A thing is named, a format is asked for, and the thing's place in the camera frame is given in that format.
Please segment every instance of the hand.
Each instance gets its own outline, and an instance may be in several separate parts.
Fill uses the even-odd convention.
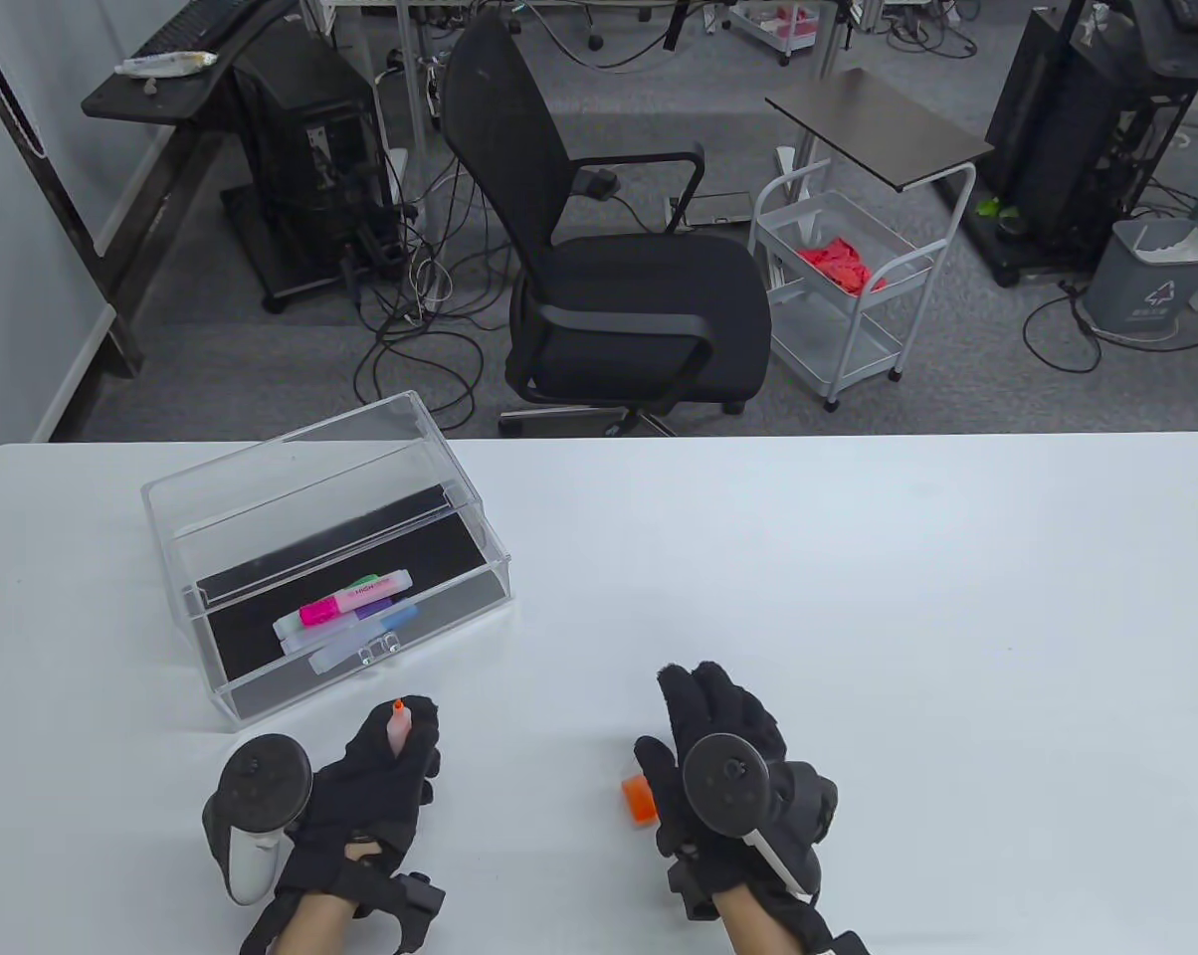
[[[683,791],[683,758],[697,742],[712,733],[739,736],[767,761],[785,760],[785,738],[780,735],[776,719],[757,696],[732,683],[718,664],[700,664],[691,673],[680,665],[668,665],[657,675],[657,682],[666,696],[677,751],[672,752],[654,737],[641,736],[635,744],[635,758],[648,779],[661,820],[657,847],[662,856],[680,859],[695,883],[695,887],[683,886],[676,878],[676,870],[671,869],[672,890],[683,893],[689,918],[714,918],[722,908],[722,905],[702,905],[702,900],[696,897],[697,890],[706,900],[720,896],[727,900],[734,896],[737,888],[745,887],[749,894],[744,897],[757,901],[767,915],[789,933],[800,951],[824,951],[834,936],[813,901],[805,903],[789,895],[782,880],[757,850],[744,841],[720,835],[701,822]],[[823,835],[837,804],[837,791],[831,784],[825,792],[831,805],[823,808],[823,827],[813,834],[812,841]],[[727,931],[740,931],[732,923],[727,924]]]
[[[290,832],[295,847],[278,888],[332,886],[349,856],[347,845],[355,842],[380,850],[363,854],[359,863],[385,876],[400,868],[413,845],[420,806],[435,799],[430,779],[440,772],[435,703],[425,696],[405,696],[404,705],[413,727],[399,756],[386,741],[391,703],[382,703],[364,719],[344,757],[315,774],[308,810]]]
[[[757,850],[714,833],[697,817],[683,792],[682,764],[691,747],[712,733],[734,733],[763,758],[785,758],[785,739],[776,719],[758,697],[737,687],[721,665],[700,664],[691,673],[671,664],[657,675],[671,718],[676,754],[658,738],[641,736],[635,758],[657,800],[661,823],[657,847],[666,858],[678,856],[691,868],[701,890],[716,895],[772,869]]]

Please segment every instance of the trash bin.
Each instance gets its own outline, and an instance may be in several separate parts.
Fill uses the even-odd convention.
[[[1114,336],[1168,331],[1198,290],[1198,223],[1126,219],[1113,223],[1082,304]]]

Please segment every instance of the chair seat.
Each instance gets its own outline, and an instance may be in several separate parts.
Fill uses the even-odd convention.
[[[714,355],[689,401],[748,401],[767,376],[772,314],[758,267],[744,246],[719,236],[634,235],[577,237],[555,246],[543,264],[536,298],[592,313],[697,314],[714,333]],[[680,338],[617,346],[595,337],[558,343],[534,373],[556,400],[615,401],[653,397],[639,374],[682,363]]]

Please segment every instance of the black computer case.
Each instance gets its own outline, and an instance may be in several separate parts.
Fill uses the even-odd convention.
[[[259,206],[315,267],[399,258],[370,85],[298,19],[268,28],[236,67],[241,139]]]
[[[1089,42],[1078,29],[1045,114],[1025,131],[1018,119],[1036,96],[1059,24],[1053,10],[1028,17],[986,135],[996,151],[981,174],[999,195],[1008,192],[1033,240],[1101,248],[1112,223],[1135,208],[1194,86],[1154,77],[1136,28],[1112,14]]]

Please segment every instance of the floor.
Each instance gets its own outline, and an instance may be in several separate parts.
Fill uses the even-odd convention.
[[[918,102],[982,132],[1008,72],[1030,0],[993,0],[963,25],[978,44],[973,59],[950,60],[889,49],[882,36],[857,36],[840,55],[839,67],[864,65],[881,73]],[[580,14],[546,14],[559,37],[592,61],[609,62],[641,49],[664,28],[666,12],[653,24],[609,10],[598,14],[607,43],[599,54],[585,50]],[[634,75],[598,75],[576,67],[555,49],[541,24],[524,14],[520,48],[575,153],[603,150],[655,151],[697,140],[708,156],[702,191],[757,192],[773,175],[772,146],[794,139],[791,123],[779,119],[763,95],[805,81],[795,59],[781,68],[775,54],[737,31],[703,36],[700,17],[686,28],[677,55],[640,59]],[[377,52],[393,42],[394,20],[373,19]],[[960,50],[949,41],[949,49]],[[409,139],[400,122],[403,79],[389,77],[382,91],[391,101],[395,140]],[[1198,122],[1198,101],[1190,120]],[[1198,128],[1176,146],[1160,170],[1168,183],[1198,191]],[[678,188],[682,173],[622,173],[621,195],[648,223],[660,218],[664,197]],[[285,314],[264,313],[259,290],[243,254],[226,228],[218,191],[244,180],[243,159],[231,145],[200,188],[180,237],[162,265],[135,315],[137,333],[149,356],[131,382],[109,382],[85,423],[86,441],[255,440],[340,413],[357,405],[352,371],[370,346],[370,333],[357,322],[345,296],[302,302]],[[416,195],[415,171],[405,191]],[[943,206],[930,194],[896,197],[863,174],[839,181],[873,213],[909,237],[934,237]],[[443,192],[448,205],[448,187]],[[466,181],[455,200],[462,217]],[[561,226],[563,236],[587,231],[628,231],[630,214],[621,206],[573,200]],[[496,222],[490,243],[502,241]],[[476,204],[452,240],[444,259],[456,262],[484,247],[484,213]],[[485,283],[480,260],[455,274],[452,303],[476,300]],[[497,280],[491,280],[496,291]],[[985,267],[958,241],[914,346],[904,379],[885,377],[843,392],[836,413],[825,413],[807,388],[773,361],[767,385],[739,418],[719,409],[683,406],[668,417],[686,434],[878,434],[958,431],[1083,431],[1198,429],[1198,350],[1184,355],[1136,355],[1106,349],[1094,374],[1071,376],[1049,370],[1024,349],[1018,328],[1036,304],[1053,296],[1053,285],[999,290]],[[373,309],[367,310],[373,318]],[[452,436],[494,436],[502,410],[522,406],[502,379],[508,351],[504,296],[471,322],[446,326],[472,338],[484,356],[484,374],[474,391],[476,409]],[[903,314],[887,322],[903,326]],[[1198,313],[1185,319],[1187,336],[1198,337]],[[1036,322],[1036,346],[1049,358],[1082,364],[1085,344],[1071,319],[1057,308]],[[474,376],[479,355],[453,337],[426,338],[409,346],[418,358],[450,364]],[[460,394],[453,377],[418,362],[388,355],[377,368],[377,387],[388,395],[415,388],[432,406]],[[363,395],[375,394],[362,377]],[[443,425],[466,417],[467,405],[437,415]]]

